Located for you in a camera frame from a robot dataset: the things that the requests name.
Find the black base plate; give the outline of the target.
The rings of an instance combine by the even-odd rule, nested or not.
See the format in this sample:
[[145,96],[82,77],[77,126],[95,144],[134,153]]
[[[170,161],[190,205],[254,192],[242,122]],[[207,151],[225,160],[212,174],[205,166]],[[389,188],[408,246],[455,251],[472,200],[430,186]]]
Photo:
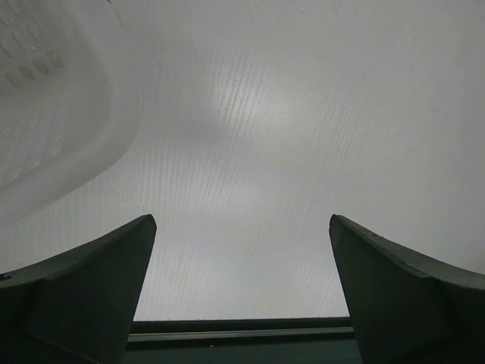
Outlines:
[[134,322],[124,363],[360,363],[348,318]]

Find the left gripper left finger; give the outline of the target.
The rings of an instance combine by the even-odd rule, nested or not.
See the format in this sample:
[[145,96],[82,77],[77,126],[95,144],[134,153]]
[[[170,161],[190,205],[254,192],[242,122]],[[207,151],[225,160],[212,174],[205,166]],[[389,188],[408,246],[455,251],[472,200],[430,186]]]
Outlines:
[[119,363],[155,242],[143,215],[1,275],[3,363]]

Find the white plastic basket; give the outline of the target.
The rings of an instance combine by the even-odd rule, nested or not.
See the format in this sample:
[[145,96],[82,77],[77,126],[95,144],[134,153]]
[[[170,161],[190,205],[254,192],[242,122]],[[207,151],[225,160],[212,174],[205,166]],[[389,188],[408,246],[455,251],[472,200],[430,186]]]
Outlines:
[[116,163],[142,118],[140,78],[110,1],[1,3],[1,228]]

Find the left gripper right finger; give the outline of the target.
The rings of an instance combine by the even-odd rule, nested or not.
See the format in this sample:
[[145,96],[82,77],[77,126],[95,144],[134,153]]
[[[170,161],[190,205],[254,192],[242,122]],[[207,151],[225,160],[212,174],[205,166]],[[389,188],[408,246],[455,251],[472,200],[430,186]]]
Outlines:
[[333,215],[330,242],[364,363],[482,363],[484,276]]

